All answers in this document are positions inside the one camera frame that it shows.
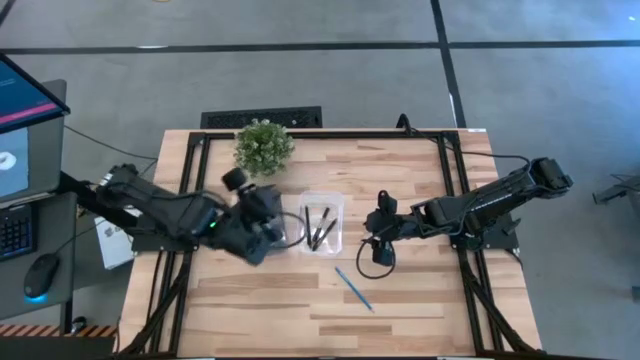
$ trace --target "concrete floor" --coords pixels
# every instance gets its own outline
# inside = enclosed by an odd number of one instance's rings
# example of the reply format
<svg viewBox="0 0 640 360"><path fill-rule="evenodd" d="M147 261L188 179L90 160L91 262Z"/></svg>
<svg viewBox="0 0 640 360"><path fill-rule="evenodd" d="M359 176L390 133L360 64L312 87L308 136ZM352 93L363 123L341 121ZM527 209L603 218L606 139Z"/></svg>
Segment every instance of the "concrete floor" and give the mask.
<svg viewBox="0 0 640 360"><path fill-rule="evenodd" d="M640 39L634 0L441 3L450 41ZM18 0L0 28L0 48L434 41L433 24L422 0ZM544 348L637 358L640 305L630 287L640 284L640 226L627 201L595 206L590 194L613 184L609 173L640 172L640 49L452 56L468 126L487 128L496 153L556 158L576 182L567 196L515 213ZM165 129L196 128L208 110L321 105L325 127L385 127L400 112L415 126L454 126L438 50L12 58L39 80L69 82L68 124L147 155L157 154ZM79 178L130 161L65 136L64 170ZM497 163L502 175L520 166ZM126 283L81 290L78 312L114 323ZM98 309L97 297L108 306ZM56 321L44 310L3 322Z"/></svg>

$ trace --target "wooden tabletop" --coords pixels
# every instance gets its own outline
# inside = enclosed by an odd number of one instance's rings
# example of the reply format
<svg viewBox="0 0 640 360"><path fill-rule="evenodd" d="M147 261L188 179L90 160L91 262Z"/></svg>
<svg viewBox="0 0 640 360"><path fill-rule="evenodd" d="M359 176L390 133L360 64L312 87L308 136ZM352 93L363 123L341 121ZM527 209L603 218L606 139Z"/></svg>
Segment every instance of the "wooden tabletop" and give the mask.
<svg viewBox="0 0 640 360"><path fill-rule="evenodd" d="M165 133L155 174L159 186L178 190L188 136L186 130ZM486 132L460 130L460 138L463 150L491 152ZM355 267L360 240L367 236L362 223L376 208L378 191L385 189L398 199L399 213L445 194L437 146L422 139L295 142L288 170L269 181L283 193L285 209L295 213L305 190L342 193L342 252L323 258L293 248L252 267L223 251L200 248L189 279L179 356L473 354L458 258L448 237L396 242L397 268L381 280L367 280ZM212 142L205 180L207 189L229 200L220 177L234 166L233 145L233 140ZM459 193L452 154L450 162ZM472 189L497 178L492 158L465 155L465 164ZM363 254L365 272L386 271L371 262L370 251ZM504 251L485 255L498 308L525 341L540 347L520 266ZM145 323L155 261L156 254L135 259L120 322L121 347ZM174 274L180 262L176 261ZM347 287L335 266L361 290L375 313ZM485 347L490 348L486 315L480 305L479 310ZM165 321L161 349L168 344L172 311Z"/></svg>

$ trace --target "marker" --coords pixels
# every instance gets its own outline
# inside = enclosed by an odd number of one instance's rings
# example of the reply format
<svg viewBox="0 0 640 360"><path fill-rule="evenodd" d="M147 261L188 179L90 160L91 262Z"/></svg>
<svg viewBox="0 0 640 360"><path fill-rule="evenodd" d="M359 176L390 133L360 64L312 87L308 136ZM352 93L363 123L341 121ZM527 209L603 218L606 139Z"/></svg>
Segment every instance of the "marker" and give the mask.
<svg viewBox="0 0 640 360"><path fill-rule="evenodd" d="M360 298L360 301L362 301L364 303L364 305L369 308L369 311L371 311L372 313L375 313L375 311L373 311L373 307L371 306L371 304L369 304L369 302L367 301L367 299L364 298L364 296L362 296L362 294L360 293L360 291L358 291L358 289L356 289L355 286L353 286L353 284L351 283L351 281L349 281L349 279L347 279L347 275L345 275L342 271L340 271L340 269L338 269L338 267L336 266L336 272L338 273L338 275L340 275L340 277L342 278L342 280L344 280L344 282L347 283L347 285L349 285L349 287L351 288L351 290L353 290L353 292Z"/></svg>

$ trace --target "potted plant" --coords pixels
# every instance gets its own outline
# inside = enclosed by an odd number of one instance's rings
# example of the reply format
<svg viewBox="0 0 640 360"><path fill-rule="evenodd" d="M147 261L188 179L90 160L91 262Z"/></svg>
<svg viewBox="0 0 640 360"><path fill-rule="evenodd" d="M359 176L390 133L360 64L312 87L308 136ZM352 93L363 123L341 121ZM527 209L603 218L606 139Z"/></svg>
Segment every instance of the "potted plant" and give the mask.
<svg viewBox="0 0 640 360"><path fill-rule="evenodd" d="M251 125L236 134L234 157L236 164L252 177L268 177L286 168L294 148L293 138L284 126L253 119Z"/></svg>

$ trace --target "computer monitor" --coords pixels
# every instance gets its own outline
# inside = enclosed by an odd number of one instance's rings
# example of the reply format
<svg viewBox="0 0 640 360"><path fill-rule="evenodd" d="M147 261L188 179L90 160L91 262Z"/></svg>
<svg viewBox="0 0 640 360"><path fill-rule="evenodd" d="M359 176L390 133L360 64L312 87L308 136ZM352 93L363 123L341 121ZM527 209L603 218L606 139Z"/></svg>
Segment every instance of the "computer monitor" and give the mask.
<svg viewBox="0 0 640 360"><path fill-rule="evenodd" d="M69 108L0 54L0 134L68 115Z"/></svg>

